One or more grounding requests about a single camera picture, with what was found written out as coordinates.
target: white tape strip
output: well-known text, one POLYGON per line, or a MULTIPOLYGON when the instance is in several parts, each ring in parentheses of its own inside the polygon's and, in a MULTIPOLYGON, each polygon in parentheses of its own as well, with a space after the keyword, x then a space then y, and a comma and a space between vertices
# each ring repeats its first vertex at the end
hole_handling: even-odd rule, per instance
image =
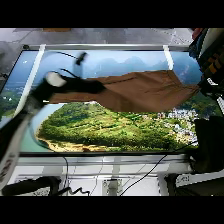
POLYGON ((173 70, 173 59, 169 51, 168 45, 163 45, 164 54, 166 56, 166 60, 168 62, 169 70, 173 70))
POLYGON ((16 116, 20 112, 20 110, 23 108, 23 106, 24 106, 24 104, 26 102, 27 96, 29 95, 29 92, 30 92, 30 89, 32 87, 33 81, 34 81, 35 76, 37 74, 37 70, 38 70, 38 68, 40 66, 40 61, 41 61, 41 58, 42 58, 42 56, 44 54, 45 46, 46 46, 46 44, 41 44, 40 45, 39 52, 38 52, 38 54, 36 56, 36 59, 34 61, 33 68, 32 68, 32 70, 30 72, 30 75, 29 75, 29 77, 28 77, 28 79, 26 81, 26 85, 24 87, 22 96, 20 98, 20 101, 19 101, 19 104, 18 104, 18 106, 16 108, 14 116, 16 116))

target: large display screen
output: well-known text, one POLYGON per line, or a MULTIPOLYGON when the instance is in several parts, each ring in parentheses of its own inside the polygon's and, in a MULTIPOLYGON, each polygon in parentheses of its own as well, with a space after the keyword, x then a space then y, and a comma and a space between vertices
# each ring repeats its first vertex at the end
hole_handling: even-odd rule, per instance
MULTIPOLYGON (((81 51, 64 53, 79 56, 81 51)), ((32 88, 47 72, 67 69, 82 78, 120 76, 129 72, 168 70, 163 51, 89 50, 82 67, 75 59, 45 51, 32 88)), ((22 52, 0 95, 0 128, 14 115, 37 51, 22 52)), ((201 72, 188 52, 171 52, 173 70, 184 84, 197 84, 201 72)), ((198 93, 182 105, 161 113, 116 113, 96 102, 49 104, 31 122, 22 152, 142 152, 175 150, 195 141, 194 120, 221 115, 218 105, 198 93)))

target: brown cloth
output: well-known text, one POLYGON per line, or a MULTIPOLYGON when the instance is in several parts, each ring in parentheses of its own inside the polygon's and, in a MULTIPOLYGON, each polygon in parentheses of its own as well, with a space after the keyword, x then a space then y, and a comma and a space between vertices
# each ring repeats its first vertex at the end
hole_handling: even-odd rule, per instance
POLYGON ((94 78, 107 88, 99 94, 55 94, 50 103, 97 101, 116 112, 162 112, 198 93, 197 85, 183 85, 171 70, 132 72, 94 78))

